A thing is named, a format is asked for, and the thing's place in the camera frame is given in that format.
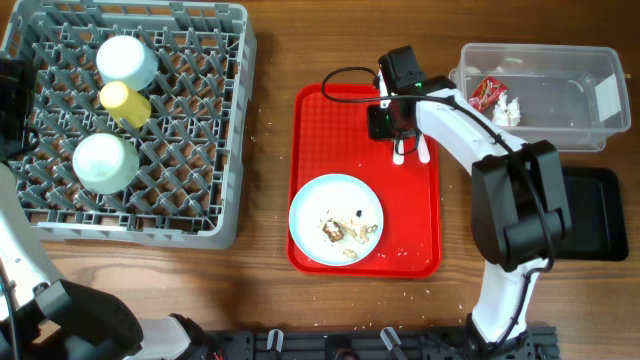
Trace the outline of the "white plastic spoon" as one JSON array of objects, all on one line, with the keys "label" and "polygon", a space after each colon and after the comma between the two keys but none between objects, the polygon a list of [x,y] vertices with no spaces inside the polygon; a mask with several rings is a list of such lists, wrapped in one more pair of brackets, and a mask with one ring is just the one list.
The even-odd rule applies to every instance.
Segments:
[{"label": "white plastic spoon", "polygon": [[396,139],[394,141],[392,161],[395,165],[402,165],[404,163],[404,140]]}]

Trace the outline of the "red snack wrapper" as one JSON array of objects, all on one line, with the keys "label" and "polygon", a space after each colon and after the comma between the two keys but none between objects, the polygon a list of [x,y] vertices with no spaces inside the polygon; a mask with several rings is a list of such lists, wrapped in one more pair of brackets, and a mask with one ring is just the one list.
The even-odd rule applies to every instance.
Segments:
[{"label": "red snack wrapper", "polygon": [[508,87],[503,82],[493,76],[486,76],[476,87],[468,102],[474,109],[483,112],[495,104],[507,90]]}]

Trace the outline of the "white napkin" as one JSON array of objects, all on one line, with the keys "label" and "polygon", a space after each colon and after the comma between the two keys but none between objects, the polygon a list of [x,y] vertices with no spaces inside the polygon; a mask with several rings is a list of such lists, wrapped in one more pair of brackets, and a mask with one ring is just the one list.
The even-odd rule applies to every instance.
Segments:
[{"label": "white napkin", "polygon": [[493,109],[492,122],[501,127],[515,127],[519,125],[520,121],[519,99],[514,98],[508,102],[507,93],[500,94]]}]

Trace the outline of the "light blue plate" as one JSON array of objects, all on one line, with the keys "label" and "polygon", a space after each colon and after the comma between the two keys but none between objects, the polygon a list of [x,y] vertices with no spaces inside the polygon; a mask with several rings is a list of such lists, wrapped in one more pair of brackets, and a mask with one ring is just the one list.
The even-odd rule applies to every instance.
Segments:
[{"label": "light blue plate", "polygon": [[[357,209],[374,219],[380,229],[361,258],[349,260],[329,245],[319,224],[327,210]],[[312,179],[295,194],[289,209],[289,232],[296,248],[311,261],[329,267],[346,267],[363,261],[378,247],[385,230],[381,200],[369,185],[350,175],[327,174]]]}]

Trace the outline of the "yellow plastic cup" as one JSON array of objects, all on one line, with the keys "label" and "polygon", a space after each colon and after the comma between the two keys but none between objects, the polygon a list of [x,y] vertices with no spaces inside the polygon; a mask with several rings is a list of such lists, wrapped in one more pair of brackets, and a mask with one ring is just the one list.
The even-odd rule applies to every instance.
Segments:
[{"label": "yellow plastic cup", "polygon": [[107,83],[99,93],[99,101],[119,126],[127,122],[140,128],[151,117],[150,102],[120,81]]}]

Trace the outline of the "light blue bowl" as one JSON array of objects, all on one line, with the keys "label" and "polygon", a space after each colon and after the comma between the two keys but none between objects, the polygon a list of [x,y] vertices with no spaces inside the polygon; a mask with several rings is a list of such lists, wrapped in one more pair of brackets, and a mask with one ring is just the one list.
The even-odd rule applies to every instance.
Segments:
[{"label": "light blue bowl", "polygon": [[105,84],[119,81],[135,91],[148,87],[158,71],[155,52],[128,35],[105,41],[98,49],[96,64]]}]

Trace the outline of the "green bowl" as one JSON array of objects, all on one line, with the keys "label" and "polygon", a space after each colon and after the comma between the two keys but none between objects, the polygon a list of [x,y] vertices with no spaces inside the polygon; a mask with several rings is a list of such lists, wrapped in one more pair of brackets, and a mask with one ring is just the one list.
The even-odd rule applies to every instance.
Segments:
[{"label": "green bowl", "polygon": [[125,189],[139,170],[139,154],[134,145],[115,135],[96,133],[76,147],[73,170],[80,183],[98,194]]}]

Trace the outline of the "white plastic fork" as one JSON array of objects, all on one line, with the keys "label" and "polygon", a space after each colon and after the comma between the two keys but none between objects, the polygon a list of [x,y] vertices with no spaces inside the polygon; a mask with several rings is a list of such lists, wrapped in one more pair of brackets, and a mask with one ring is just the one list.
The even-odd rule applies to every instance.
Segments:
[{"label": "white plastic fork", "polygon": [[430,162],[430,153],[427,146],[427,141],[423,135],[418,136],[417,147],[416,147],[419,161],[422,164],[428,164]]}]

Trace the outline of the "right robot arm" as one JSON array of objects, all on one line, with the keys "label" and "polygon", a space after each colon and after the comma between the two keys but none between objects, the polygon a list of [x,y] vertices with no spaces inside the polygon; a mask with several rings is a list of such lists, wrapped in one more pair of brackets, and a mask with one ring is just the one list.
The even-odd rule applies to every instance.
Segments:
[{"label": "right robot arm", "polygon": [[485,259],[467,350],[492,358],[523,346],[529,301],[549,272],[571,218],[559,155],[528,143],[470,105],[446,77],[395,80],[377,73],[369,102],[373,139],[425,135],[442,145],[472,181],[472,234]]}]

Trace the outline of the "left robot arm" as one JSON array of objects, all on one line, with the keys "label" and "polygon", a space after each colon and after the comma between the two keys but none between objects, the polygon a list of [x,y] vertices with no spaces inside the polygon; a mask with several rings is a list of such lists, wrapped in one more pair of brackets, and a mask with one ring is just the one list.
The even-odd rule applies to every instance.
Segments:
[{"label": "left robot arm", "polygon": [[34,67],[1,61],[1,356],[4,359],[220,359],[179,314],[139,320],[117,297],[63,279],[19,201],[12,160],[35,150]]}]

